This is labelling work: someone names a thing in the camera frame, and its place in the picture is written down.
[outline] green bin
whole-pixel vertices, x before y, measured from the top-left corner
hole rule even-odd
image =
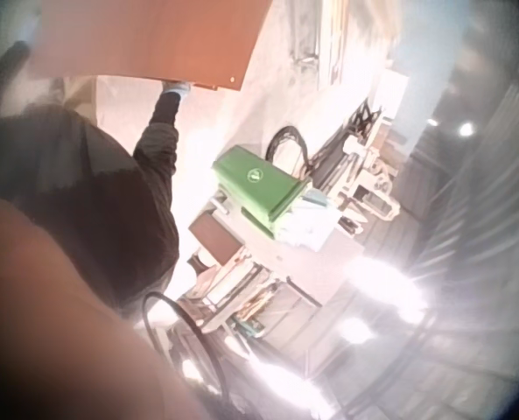
[[[242,206],[243,214],[273,236],[277,219],[300,197],[310,179],[300,181],[241,146],[213,164],[220,189]]]

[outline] corrugated metal wall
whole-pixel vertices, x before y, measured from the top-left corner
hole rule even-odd
[[[434,318],[354,351],[329,379],[345,406],[336,418],[485,419],[519,389],[519,59],[511,64],[495,112],[429,208],[410,267],[434,296]],[[397,346],[392,359],[378,353]]]
[[[438,111],[455,125],[463,108],[478,135],[426,132],[394,186],[401,215],[358,238],[417,279],[432,313],[409,326],[345,285],[321,310],[284,291],[263,315],[264,340],[299,368],[334,359],[319,382],[335,419],[485,419],[519,389],[519,2],[474,8]],[[342,343],[334,327],[353,315],[378,338]]]

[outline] black cable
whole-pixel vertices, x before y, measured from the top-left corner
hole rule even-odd
[[[298,129],[293,125],[287,125],[286,127],[283,127],[275,134],[275,136],[273,136],[269,146],[267,147],[267,151],[265,152],[265,160],[267,162],[273,163],[278,146],[287,142],[288,140],[293,140],[300,147],[300,150],[302,151],[302,158],[304,159],[306,174],[309,173],[312,166],[310,165],[310,160],[308,158],[308,147]]]
[[[189,328],[191,328],[191,331],[193,332],[193,334],[195,334],[195,336],[197,337],[197,340],[199,340],[199,343],[205,349],[205,352],[207,352],[208,359],[210,360],[211,364],[213,365],[214,372],[216,373],[216,377],[221,386],[222,397],[225,400],[229,400],[230,393],[229,393],[229,389],[228,389],[228,383],[226,381],[226,376],[224,375],[224,371],[222,370],[221,364],[218,361],[218,358],[214,355],[214,350],[208,343],[207,338],[200,331],[199,327],[197,327],[197,324],[195,324],[195,321],[193,321],[191,316],[181,306],[179,306],[179,304],[177,304],[173,300],[169,299],[167,296],[164,296],[162,293],[159,293],[157,291],[150,291],[144,296],[144,299],[143,299],[143,321],[144,321],[144,327],[146,328],[146,332],[148,333],[148,335],[151,339],[152,345],[154,346],[156,351],[158,353],[160,353],[162,356],[165,356],[164,349],[162,348],[158,339],[154,335],[154,332],[152,331],[152,328],[151,328],[151,324],[148,321],[148,311],[146,308],[146,303],[148,302],[148,299],[150,299],[150,298],[156,298],[156,299],[163,300],[164,302],[166,302],[176,312],[176,314],[186,322],[186,324],[189,326]]]

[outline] wooden panel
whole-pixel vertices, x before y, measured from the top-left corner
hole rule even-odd
[[[189,231],[220,265],[225,265],[242,248],[242,244],[210,213],[202,213]]]
[[[34,66],[239,90],[271,0],[44,0]]]

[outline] person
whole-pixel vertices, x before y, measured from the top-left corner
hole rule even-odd
[[[28,56],[17,42],[0,59],[0,96]],[[107,306],[138,321],[143,296],[164,291],[179,258],[175,119],[190,85],[163,83],[131,156],[78,101],[89,83],[70,97],[59,81],[50,101],[0,118],[0,199],[49,232]]]
[[[258,420],[184,381],[1,199],[0,418]]]
[[[26,57],[14,45],[0,83]],[[0,118],[0,418],[256,419],[190,386],[130,322],[178,258],[174,123],[188,91],[164,84],[133,156],[58,104]]]

